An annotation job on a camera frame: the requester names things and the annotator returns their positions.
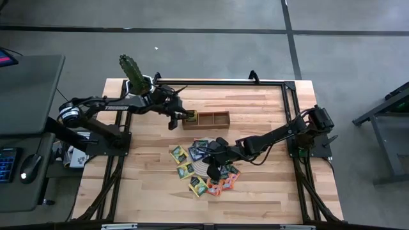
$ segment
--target desk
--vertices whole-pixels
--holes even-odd
[[[107,79],[104,95],[118,97],[122,81]],[[296,81],[296,87],[301,110],[313,107],[316,99],[312,82]],[[235,189],[223,192],[220,197],[204,194],[197,198],[187,186],[190,180],[179,179],[176,163],[169,154],[178,144],[189,146],[193,138],[220,136],[233,144],[236,139],[265,134],[282,126],[286,118],[281,90],[274,86],[189,86],[180,97],[186,109],[229,111],[230,129],[184,131],[180,122],[178,128],[169,131],[166,116],[154,112],[132,116],[131,149],[125,159],[115,222],[301,223],[293,162],[284,141],[272,148],[261,166],[235,162],[242,175]],[[100,112],[98,120],[110,124],[115,116],[115,112]],[[85,166],[73,218],[83,214],[99,193],[106,161],[107,157],[96,157]],[[331,168],[318,158],[312,158],[311,165],[317,193],[342,219]],[[104,214],[109,204],[105,204]],[[308,195],[307,205],[312,216]]]
[[[49,165],[53,142],[54,134],[50,133],[28,138],[0,139],[0,146],[23,149],[16,165],[13,182],[0,184],[0,212],[32,211],[36,208],[39,199],[42,199],[45,193],[43,182]],[[35,153],[42,156],[38,175],[32,183],[26,185],[20,182],[21,163],[27,156]]]
[[[44,131],[65,57],[16,57],[17,65],[0,68],[0,135]]]

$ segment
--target colorful packet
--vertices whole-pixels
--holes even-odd
[[[231,178],[231,183],[232,185],[234,185],[241,172],[233,165],[228,165],[227,168],[229,169],[229,177]]]
[[[225,175],[225,178],[227,178],[227,175],[229,173],[229,166],[228,165],[222,165],[222,167],[220,168],[220,175],[223,177],[223,175]]]
[[[177,167],[178,174],[180,179],[185,179],[188,176],[192,176],[194,174],[193,165],[190,162],[184,163]]]
[[[232,184],[230,177],[227,177],[226,179],[221,179],[221,180],[223,182],[223,187],[222,187],[223,191],[233,189],[233,184]]]
[[[213,195],[219,196],[222,193],[223,187],[223,180],[212,180],[211,178],[207,178],[207,187],[209,188],[206,192]]]
[[[207,155],[203,150],[200,150],[200,148],[206,149],[207,146],[209,145],[209,141],[207,141],[207,140],[195,140],[193,144],[194,144],[194,147],[196,147],[196,152],[198,154]]]
[[[187,153],[181,146],[177,146],[170,154],[178,164],[187,158]]]
[[[188,148],[189,155],[192,157],[193,162],[203,159],[206,155],[199,154],[196,147],[191,146]]]
[[[197,195],[197,197],[200,197],[209,189],[200,176],[192,177],[189,183],[189,188]]]

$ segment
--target black desk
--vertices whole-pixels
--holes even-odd
[[[387,100],[384,103],[352,121],[358,127],[366,121],[371,122],[376,140],[387,157],[391,175],[373,181],[374,185],[409,181],[409,173],[399,159],[409,156],[409,113],[394,111],[402,104],[408,103],[409,82],[389,93],[385,99]]]
[[[23,153],[13,176],[13,182],[0,184],[0,212],[31,211],[36,208],[39,199],[45,193],[43,182],[50,161],[54,137],[54,134],[47,133],[28,138],[0,139],[0,146],[23,148]],[[38,175],[32,183],[23,184],[19,178],[21,163],[28,155],[36,152],[42,156]]]
[[[19,63],[0,68],[0,135],[44,131],[64,56],[16,57]]]
[[[54,138],[76,134],[48,117],[64,56],[17,57],[18,65],[0,68],[0,146],[24,148],[12,183],[0,184],[0,212],[33,210],[47,188],[47,167]],[[34,182],[18,179],[21,163],[38,150],[42,162]]]
[[[71,177],[82,177],[84,168],[66,168],[59,161],[49,164],[47,169],[46,178],[71,178]]]

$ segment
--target orange packet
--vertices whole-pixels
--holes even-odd
[[[231,190],[234,188],[230,176],[226,179],[222,179],[222,181],[223,181],[223,187],[222,187],[223,191]]]
[[[209,189],[206,191],[207,193],[213,195],[213,196],[219,196],[222,193],[222,187],[223,187],[223,180],[215,181],[212,180],[211,178],[207,178],[207,187]]]

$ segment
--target keyboard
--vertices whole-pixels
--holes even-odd
[[[11,183],[13,181],[13,173],[21,153],[21,148],[0,149],[0,183]]]

